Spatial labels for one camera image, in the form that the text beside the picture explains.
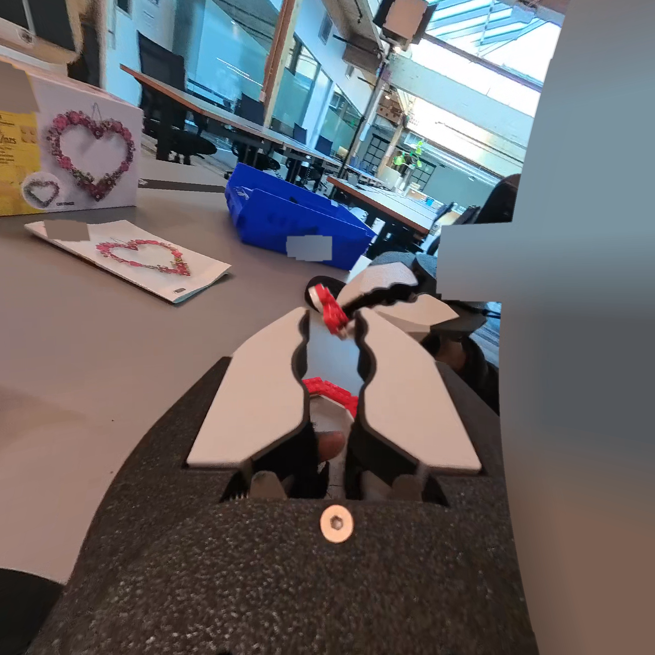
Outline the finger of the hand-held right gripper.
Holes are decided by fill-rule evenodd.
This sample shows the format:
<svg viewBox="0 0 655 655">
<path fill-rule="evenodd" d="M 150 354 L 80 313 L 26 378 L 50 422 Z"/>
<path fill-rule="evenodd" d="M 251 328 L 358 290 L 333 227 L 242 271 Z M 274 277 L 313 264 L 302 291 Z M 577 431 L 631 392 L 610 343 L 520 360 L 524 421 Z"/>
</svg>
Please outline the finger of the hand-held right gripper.
<svg viewBox="0 0 655 655">
<path fill-rule="evenodd" d="M 368 266 L 347 283 L 337 296 L 346 314 L 361 308 L 406 301 L 419 286 L 413 271 L 404 263 Z"/>
<path fill-rule="evenodd" d="M 424 339 L 435 325 L 459 318 L 445 302 L 425 293 L 407 301 L 376 305 L 372 310 L 413 339 Z"/>
</svg>

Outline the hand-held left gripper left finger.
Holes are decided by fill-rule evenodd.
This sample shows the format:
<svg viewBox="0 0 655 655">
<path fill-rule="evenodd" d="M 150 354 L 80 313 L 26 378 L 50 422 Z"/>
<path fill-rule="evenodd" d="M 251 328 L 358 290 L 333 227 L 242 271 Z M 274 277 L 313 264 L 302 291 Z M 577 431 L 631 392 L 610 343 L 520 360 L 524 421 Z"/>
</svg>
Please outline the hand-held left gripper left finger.
<svg viewBox="0 0 655 655">
<path fill-rule="evenodd" d="M 308 420 L 308 309 L 298 307 L 237 348 L 187 456 L 190 468 L 231 468 L 263 455 Z"/>
</svg>

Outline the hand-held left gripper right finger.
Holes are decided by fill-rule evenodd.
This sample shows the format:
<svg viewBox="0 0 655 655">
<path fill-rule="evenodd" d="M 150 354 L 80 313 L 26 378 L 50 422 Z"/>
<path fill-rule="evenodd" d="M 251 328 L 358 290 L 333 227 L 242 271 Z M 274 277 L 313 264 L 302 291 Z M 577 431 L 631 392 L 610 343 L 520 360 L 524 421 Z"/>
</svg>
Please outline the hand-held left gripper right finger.
<svg viewBox="0 0 655 655">
<path fill-rule="evenodd" d="M 374 474 L 478 474 L 479 456 L 433 357 L 377 312 L 355 316 L 363 386 L 349 453 Z"/>
</svg>

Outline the small red brick piece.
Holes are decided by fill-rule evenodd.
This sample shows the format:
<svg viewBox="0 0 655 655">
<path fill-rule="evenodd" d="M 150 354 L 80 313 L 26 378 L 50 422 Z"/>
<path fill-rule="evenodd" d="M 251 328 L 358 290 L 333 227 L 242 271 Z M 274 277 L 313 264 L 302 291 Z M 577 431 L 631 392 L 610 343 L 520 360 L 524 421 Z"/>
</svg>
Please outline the small red brick piece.
<svg viewBox="0 0 655 655">
<path fill-rule="evenodd" d="M 346 339 L 349 318 L 328 287 L 323 283 L 312 283 L 307 294 L 309 305 L 322 315 L 328 331 L 340 339 Z"/>
</svg>

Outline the red brick heart frame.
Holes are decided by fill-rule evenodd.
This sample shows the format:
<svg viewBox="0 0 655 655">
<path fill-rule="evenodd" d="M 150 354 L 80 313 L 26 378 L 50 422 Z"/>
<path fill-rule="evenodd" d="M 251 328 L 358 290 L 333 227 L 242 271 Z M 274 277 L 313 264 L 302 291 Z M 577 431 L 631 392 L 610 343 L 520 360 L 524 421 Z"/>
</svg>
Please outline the red brick heart frame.
<svg viewBox="0 0 655 655">
<path fill-rule="evenodd" d="M 349 414 L 351 421 L 356 418 L 358 410 L 357 396 L 330 381 L 323 380 L 320 377 L 304 379 L 303 384 L 305 385 L 310 398 L 322 398 L 332 402 L 346 411 Z"/>
</svg>

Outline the grey desk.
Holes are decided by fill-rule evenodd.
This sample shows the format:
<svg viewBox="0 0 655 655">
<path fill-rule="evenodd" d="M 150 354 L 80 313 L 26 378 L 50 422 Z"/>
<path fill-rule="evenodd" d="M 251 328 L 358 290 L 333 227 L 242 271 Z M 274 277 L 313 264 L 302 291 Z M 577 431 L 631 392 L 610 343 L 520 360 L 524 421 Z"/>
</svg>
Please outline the grey desk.
<svg viewBox="0 0 655 655">
<path fill-rule="evenodd" d="M 230 264 L 172 305 L 1 218 L 1 568 L 65 584 L 117 471 L 152 425 L 223 356 L 303 306 L 316 275 L 359 273 L 240 243 L 222 191 L 148 189 L 126 219 Z"/>
</svg>

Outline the person's left hand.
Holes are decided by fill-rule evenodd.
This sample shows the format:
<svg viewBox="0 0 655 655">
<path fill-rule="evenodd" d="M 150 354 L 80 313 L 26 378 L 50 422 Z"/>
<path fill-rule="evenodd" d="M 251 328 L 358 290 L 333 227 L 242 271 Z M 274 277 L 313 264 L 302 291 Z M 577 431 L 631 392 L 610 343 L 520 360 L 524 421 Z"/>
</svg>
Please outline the person's left hand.
<svg viewBox="0 0 655 655">
<path fill-rule="evenodd" d="M 345 448 L 347 439 L 341 431 L 316 432 L 317 452 L 320 463 L 337 457 Z"/>
</svg>

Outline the long wooden table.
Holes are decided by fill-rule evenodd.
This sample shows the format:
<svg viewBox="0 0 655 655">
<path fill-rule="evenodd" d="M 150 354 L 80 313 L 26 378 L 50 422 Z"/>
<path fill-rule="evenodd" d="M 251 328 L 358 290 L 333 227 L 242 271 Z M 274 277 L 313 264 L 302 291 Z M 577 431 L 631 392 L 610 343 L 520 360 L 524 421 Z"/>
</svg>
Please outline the long wooden table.
<svg viewBox="0 0 655 655">
<path fill-rule="evenodd" d="M 223 110 L 216 105 L 205 102 L 201 98 L 197 98 L 192 94 L 180 91 L 170 85 L 161 83 L 151 76 L 145 75 L 140 71 L 133 70 L 132 68 L 120 64 L 120 69 L 126 74 L 132 76 L 141 85 L 147 87 L 151 91 L 164 95 L 169 98 L 175 105 L 184 106 L 188 111 L 196 113 L 205 117 L 208 121 L 212 121 L 222 127 L 233 127 L 232 132 L 227 133 L 227 137 L 235 136 L 238 134 L 238 140 L 243 142 L 253 142 L 254 145 L 275 145 L 290 151 L 288 157 L 295 159 L 316 159 L 318 161 L 326 161 L 331 166 L 342 165 L 339 160 L 329 157 L 313 148 L 310 148 L 296 140 L 286 137 L 271 129 L 264 128 L 258 124 L 243 119 L 234 113 Z"/>
<path fill-rule="evenodd" d="M 427 236 L 438 236 L 442 225 L 437 211 L 406 199 L 397 193 L 373 187 L 360 187 L 343 179 L 327 176 L 327 183 L 348 208 L 356 207 L 367 214 L 368 221 L 380 220 L 385 225 L 407 229 L 410 235 L 423 241 Z"/>
</svg>

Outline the blue plastic bin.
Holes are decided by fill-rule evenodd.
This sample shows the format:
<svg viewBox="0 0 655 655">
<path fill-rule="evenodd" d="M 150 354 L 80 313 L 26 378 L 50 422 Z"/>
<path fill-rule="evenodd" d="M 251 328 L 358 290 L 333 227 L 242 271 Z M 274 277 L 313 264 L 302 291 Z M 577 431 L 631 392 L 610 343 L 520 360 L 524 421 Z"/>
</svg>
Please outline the blue plastic bin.
<svg viewBox="0 0 655 655">
<path fill-rule="evenodd" d="M 242 243 L 298 261 L 349 271 L 375 238 L 344 206 L 241 162 L 225 200 Z"/>
</svg>

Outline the black office chair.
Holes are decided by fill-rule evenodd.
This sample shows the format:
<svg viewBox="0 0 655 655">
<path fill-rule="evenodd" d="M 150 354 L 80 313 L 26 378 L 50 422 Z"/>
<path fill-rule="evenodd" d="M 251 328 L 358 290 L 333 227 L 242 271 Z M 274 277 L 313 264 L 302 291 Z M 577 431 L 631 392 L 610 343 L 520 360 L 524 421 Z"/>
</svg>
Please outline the black office chair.
<svg viewBox="0 0 655 655">
<path fill-rule="evenodd" d="M 137 39 L 141 72 L 178 91 L 186 91 L 184 57 L 165 49 L 140 32 Z M 207 119 L 192 113 L 196 132 L 188 132 L 185 127 L 188 107 L 168 95 L 142 84 L 140 108 L 144 114 L 145 134 L 157 140 L 158 160 L 168 161 L 172 152 L 175 163 L 190 165 L 192 156 L 203 158 L 217 153 L 217 147 L 201 135 L 208 126 Z"/>
<path fill-rule="evenodd" d="M 512 222 L 520 179 L 521 174 L 513 174 L 503 178 L 493 188 L 483 206 L 471 206 L 467 208 L 465 212 L 451 225 L 443 225 L 440 235 L 429 247 L 427 253 L 429 255 L 434 255 L 437 252 L 441 237 L 447 227 Z"/>
</svg>

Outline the heart print instruction booklet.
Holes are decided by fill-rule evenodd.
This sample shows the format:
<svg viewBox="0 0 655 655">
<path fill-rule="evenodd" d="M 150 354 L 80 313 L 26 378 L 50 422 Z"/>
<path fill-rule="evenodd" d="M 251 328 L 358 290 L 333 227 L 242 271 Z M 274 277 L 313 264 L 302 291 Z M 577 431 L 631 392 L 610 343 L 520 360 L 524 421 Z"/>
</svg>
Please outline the heart print instruction booklet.
<svg viewBox="0 0 655 655">
<path fill-rule="evenodd" d="M 82 223 L 86 239 L 56 238 L 55 221 L 27 223 L 28 233 L 126 282 L 178 305 L 221 280 L 231 265 L 148 233 L 127 220 Z"/>
</svg>

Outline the hanging square lamp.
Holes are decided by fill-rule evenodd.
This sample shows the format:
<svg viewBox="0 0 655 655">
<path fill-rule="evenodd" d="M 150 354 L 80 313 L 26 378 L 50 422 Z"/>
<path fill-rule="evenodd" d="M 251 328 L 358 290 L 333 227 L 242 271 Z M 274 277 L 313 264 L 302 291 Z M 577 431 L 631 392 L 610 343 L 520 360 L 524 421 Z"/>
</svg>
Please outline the hanging square lamp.
<svg viewBox="0 0 655 655">
<path fill-rule="evenodd" d="M 389 43 L 406 50 L 422 39 L 437 5 L 437 1 L 381 1 L 373 24 Z"/>
</svg>

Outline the white yellow heart print box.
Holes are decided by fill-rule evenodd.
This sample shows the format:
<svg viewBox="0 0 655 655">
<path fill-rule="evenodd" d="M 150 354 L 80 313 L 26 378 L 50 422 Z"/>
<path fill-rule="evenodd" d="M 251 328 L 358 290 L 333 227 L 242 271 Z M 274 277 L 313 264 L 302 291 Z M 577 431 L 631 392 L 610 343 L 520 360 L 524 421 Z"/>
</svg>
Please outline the white yellow heart print box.
<svg viewBox="0 0 655 655">
<path fill-rule="evenodd" d="M 136 205 L 143 111 L 1 59 L 1 217 Z"/>
</svg>

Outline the dark cloth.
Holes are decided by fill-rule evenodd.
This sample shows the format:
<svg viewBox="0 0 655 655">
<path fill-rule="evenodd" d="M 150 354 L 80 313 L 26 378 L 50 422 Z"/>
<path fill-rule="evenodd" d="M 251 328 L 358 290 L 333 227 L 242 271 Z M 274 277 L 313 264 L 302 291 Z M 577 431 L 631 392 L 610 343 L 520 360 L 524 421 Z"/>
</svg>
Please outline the dark cloth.
<svg viewBox="0 0 655 655">
<path fill-rule="evenodd" d="M 1 568 L 1 653 L 24 654 L 60 598 L 63 585 Z"/>
</svg>

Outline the wooden post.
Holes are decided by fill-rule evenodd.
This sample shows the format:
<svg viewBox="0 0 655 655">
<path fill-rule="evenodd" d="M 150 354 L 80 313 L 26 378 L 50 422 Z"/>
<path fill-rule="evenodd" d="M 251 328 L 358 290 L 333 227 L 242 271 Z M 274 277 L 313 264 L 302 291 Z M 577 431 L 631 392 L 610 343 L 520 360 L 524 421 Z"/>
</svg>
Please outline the wooden post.
<svg viewBox="0 0 655 655">
<path fill-rule="evenodd" d="M 293 42 L 302 1 L 283 1 L 278 13 L 273 42 L 265 62 L 260 102 L 264 107 L 263 126 L 270 127 L 286 59 Z"/>
</svg>

